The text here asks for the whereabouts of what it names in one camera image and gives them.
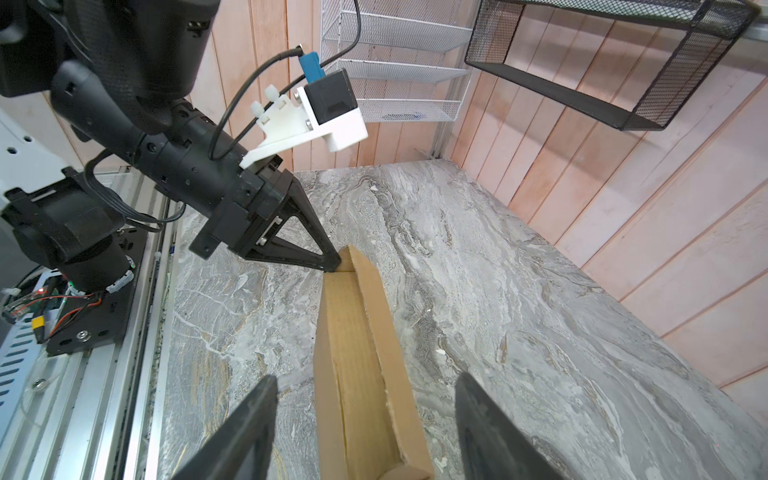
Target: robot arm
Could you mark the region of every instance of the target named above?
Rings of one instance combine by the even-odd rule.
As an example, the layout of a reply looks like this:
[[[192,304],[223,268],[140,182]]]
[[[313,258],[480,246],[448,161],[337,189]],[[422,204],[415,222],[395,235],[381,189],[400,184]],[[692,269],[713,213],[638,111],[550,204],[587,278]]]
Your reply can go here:
[[[4,2],[0,94],[50,89],[53,108],[80,139],[97,141],[147,175],[161,193],[207,217],[190,247],[196,254],[208,258],[225,243],[248,260],[333,271],[340,262],[336,249],[298,180],[278,170],[282,160],[275,153],[318,137],[337,151],[367,136],[346,72],[325,76],[316,54],[304,55],[309,84],[299,88],[299,100],[274,95],[266,112],[254,105],[266,140],[250,153],[236,144],[211,160],[216,125],[183,98],[193,87],[218,5],[219,0]],[[217,145],[231,141],[221,133]],[[105,253],[123,217],[94,198],[83,173],[60,172],[59,181],[34,190],[8,185],[14,188],[2,192],[3,217],[30,258],[67,277],[76,276],[70,271],[74,263],[82,267],[86,261],[86,270],[104,275],[98,285],[81,290],[104,288],[127,268],[119,250]],[[322,254],[276,237],[290,217],[301,221]],[[74,284],[79,288],[83,280]]]

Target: metal bolt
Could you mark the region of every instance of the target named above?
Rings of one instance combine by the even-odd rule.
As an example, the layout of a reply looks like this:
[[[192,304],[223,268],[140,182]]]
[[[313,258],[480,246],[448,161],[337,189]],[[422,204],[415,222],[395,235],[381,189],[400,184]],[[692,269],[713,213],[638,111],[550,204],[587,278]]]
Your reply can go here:
[[[45,387],[48,386],[48,380],[46,379],[37,379],[34,382],[32,382],[32,391],[33,392],[39,392],[43,390]]]

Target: marble countertop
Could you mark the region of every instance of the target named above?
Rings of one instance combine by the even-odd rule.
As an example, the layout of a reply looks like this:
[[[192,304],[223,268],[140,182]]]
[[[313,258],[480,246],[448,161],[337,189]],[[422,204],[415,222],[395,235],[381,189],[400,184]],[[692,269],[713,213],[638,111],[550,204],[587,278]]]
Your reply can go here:
[[[565,478],[768,478],[768,434],[448,161],[297,174],[338,247],[378,266],[436,478],[463,478],[454,383],[469,371]],[[258,380],[280,385],[270,478],[319,478],[312,352],[322,273],[177,238],[160,478]],[[281,236],[302,247],[298,222]]]

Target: black cable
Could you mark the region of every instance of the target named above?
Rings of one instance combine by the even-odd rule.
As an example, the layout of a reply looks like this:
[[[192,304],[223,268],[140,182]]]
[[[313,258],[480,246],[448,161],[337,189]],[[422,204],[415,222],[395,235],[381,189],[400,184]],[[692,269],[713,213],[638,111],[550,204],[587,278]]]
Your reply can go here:
[[[106,207],[117,211],[119,214],[125,217],[126,223],[133,225],[134,227],[143,228],[149,231],[159,232],[160,229],[146,225],[146,223],[171,223],[179,220],[181,216],[184,215],[184,211],[187,209],[187,204],[182,204],[181,208],[175,214],[165,218],[155,218],[150,214],[143,214],[127,205],[123,199],[120,198],[120,195],[114,192],[114,190],[101,184],[101,182],[96,179],[94,169],[99,164],[99,162],[109,157],[110,155],[110,151],[102,150],[99,155],[94,157],[85,165],[83,181],[89,194],[91,194],[97,200],[100,200]]]
[[[360,35],[362,33],[362,16],[360,14],[360,5],[358,3],[358,0],[353,0],[353,1],[355,2],[355,13],[357,15],[357,34],[355,35],[355,40],[353,40],[353,42],[351,44],[349,44],[349,46],[347,48],[344,48],[339,53],[337,53],[337,54],[333,55],[332,57],[326,59],[325,61],[321,62],[320,63],[320,67],[321,68],[325,67],[326,65],[329,65],[331,62],[336,61],[339,58],[341,58],[342,56],[350,53],[352,51],[352,49],[355,48],[357,46],[357,43],[360,41]],[[208,150],[208,154],[209,154],[208,156],[210,157],[211,160],[218,161],[218,160],[221,160],[222,158],[224,158],[227,154],[229,154],[232,151],[232,149],[235,148],[235,145],[240,143],[245,138],[245,136],[248,135],[248,132],[250,131],[250,129],[253,128],[253,126],[256,124],[257,120],[259,120],[258,118],[254,118],[253,120],[251,120],[250,123],[248,125],[246,125],[246,127],[243,129],[243,131],[241,131],[240,134],[238,134],[230,142],[230,144],[227,145],[227,148],[224,149],[224,152],[222,154],[220,154],[218,156],[214,156],[214,148],[215,148],[216,144],[218,143],[219,135],[221,135],[221,131],[224,128],[224,124],[227,122],[227,120],[229,119],[230,115],[232,114],[230,109],[234,110],[234,108],[237,106],[237,102],[240,101],[240,98],[243,96],[243,95],[240,94],[240,92],[242,92],[244,94],[245,90],[247,90],[248,87],[250,87],[250,85],[253,83],[254,80],[256,80],[256,77],[258,77],[259,74],[254,72],[251,75],[251,77],[249,77],[249,79],[246,80],[246,83],[243,84],[243,87],[240,87],[240,91],[237,92],[240,97],[236,96],[232,100],[232,104],[230,104],[230,106],[227,108],[227,112],[229,112],[229,114],[225,114],[226,117],[222,118],[221,121],[219,122],[219,124],[217,125],[218,133],[214,132],[214,140],[211,142],[210,148]],[[304,77],[303,74],[300,75],[297,79],[295,79],[294,81],[290,82],[288,84],[288,86],[286,86],[283,90],[281,90],[280,94],[281,95],[285,95],[286,93],[288,93],[290,91],[291,88],[297,86],[299,84],[299,82],[302,81],[304,78],[305,77]],[[265,111],[268,110],[269,107],[271,107],[271,106],[272,106],[272,102],[266,104],[266,106],[264,107],[264,110]]]
[[[227,123],[227,120],[230,119],[230,116],[232,115],[232,112],[234,111],[237,104],[240,102],[240,99],[243,98],[245,95],[245,92],[248,91],[248,88],[250,88],[251,84],[261,75],[264,73],[265,70],[267,70],[272,65],[276,64],[278,61],[283,60],[285,58],[290,57],[300,57],[301,55],[304,55],[304,50],[301,49],[301,47],[291,48],[290,50],[285,50],[280,52],[279,54],[275,55],[274,57],[270,58],[269,60],[265,61],[259,67],[253,71],[252,74],[245,80],[243,85],[240,87],[240,90],[237,91],[237,94],[230,102],[230,106],[227,107],[227,110],[224,112],[224,115],[221,117],[221,120],[219,121],[219,124],[216,126],[216,129],[214,130],[214,137],[210,141],[210,145],[208,147],[208,157],[211,160],[218,161],[224,158],[225,155],[230,153],[231,148],[227,148],[227,151],[225,151],[221,155],[216,155],[216,145],[219,143],[219,136],[221,135],[221,131],[224,129],[224,125]]]

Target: cardboard box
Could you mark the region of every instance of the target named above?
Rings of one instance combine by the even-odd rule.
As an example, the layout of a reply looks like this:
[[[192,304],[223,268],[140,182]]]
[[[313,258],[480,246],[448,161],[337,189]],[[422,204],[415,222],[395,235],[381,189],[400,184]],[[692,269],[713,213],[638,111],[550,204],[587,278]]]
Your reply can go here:
[[[433,478],[381,276],[355,247],[323,274],[315,405],[324,480]]]

